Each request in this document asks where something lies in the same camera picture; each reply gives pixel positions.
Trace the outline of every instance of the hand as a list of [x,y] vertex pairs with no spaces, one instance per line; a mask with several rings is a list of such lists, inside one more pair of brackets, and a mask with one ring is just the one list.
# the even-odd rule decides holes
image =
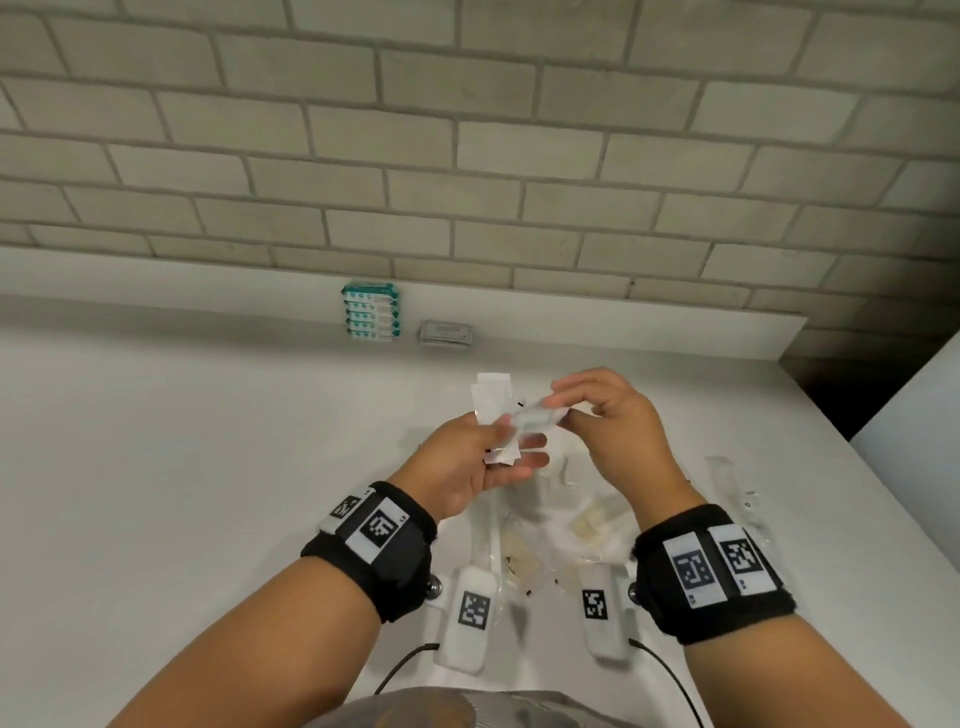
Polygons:
[[551,383],[544,407],[586,401],[591,417],[571,409],[560,426],[580,437],[597,470],[633,506],[641,528],[704,500],[686,481],[670,451],[654,405],[609,369],[587,369]]
[[[440,425],[387,480],[407,493],[439,523],[464,512],[483,491],[528,480],[550,462],[545,452],[524,452],[512,466],[487,465],[484,454],[509,442],[514,430],[509,415],[492,425],[478,425],[466,415]],[[528,435],[521,449],[542,448],[546,435]]]

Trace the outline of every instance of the person's left hand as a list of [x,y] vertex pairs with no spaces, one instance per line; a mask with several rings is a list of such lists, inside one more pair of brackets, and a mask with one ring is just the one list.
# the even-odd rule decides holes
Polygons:
[[[439,523],[464,512],[483,491],[527,480],[550,462],[546,452],[524,452],[512,466],[487,465],[484,454],[514,434],[510,416],[478,425],[472,412],[440,425],[396,473],[387,478]],[[542,448],[546,435],[527,435],[521,449]]]

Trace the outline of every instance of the stack of wet wipes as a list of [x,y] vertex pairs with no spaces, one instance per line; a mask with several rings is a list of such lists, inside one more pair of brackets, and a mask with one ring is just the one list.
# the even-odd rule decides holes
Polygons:
[[352,338],[393,341],[400,335],[399,294],[392,283],[353,281],[341,293]]

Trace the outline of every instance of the qr code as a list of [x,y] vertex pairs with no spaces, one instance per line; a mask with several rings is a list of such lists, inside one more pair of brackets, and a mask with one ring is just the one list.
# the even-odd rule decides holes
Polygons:
[[390,537],[394,535],[396,529],[396,523],[383,511],[377,509],[367,519],[367,522],[360,526],[360,533],[382,548],[384,544],[390,541]]
[[587,619],[609,619],[607,598],[602,589],[584,589],[584,617]]
[[712,584],[715,580],[707,564],[707,556],[699,548],[673,557],[673,565],[680,575],[684,589],[696,589]]
[[488,596],[464,592],[464,600],[460,605],[460,618],[457,621],[467,627],[487,629],[487,616],[489,614],[490,598]]
[[340,501],[340,505],[330,511],[330,515],[335,519],[341,519],[353,510],[353,507],[360,502],[357,496],[347,496]]
[[750,573],[751,571],[763,571],[763,565],[754,551],[753,545],[747,539],[735,539],[733,541],[724,541],[720,544],[727,561],[730,563],[733,573]]

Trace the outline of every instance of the person's right arm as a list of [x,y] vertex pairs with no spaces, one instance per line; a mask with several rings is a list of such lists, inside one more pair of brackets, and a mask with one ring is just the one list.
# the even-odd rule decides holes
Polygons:
[[[654,405],[623,377],[594,369],[553,382],[547,407],[587,445],[597,470],[630,502],[640,528],[705,503],[670,451]],[[793,615],[753,624],[684,649],[717,728],[811,728],[907,723],[820,634]]]

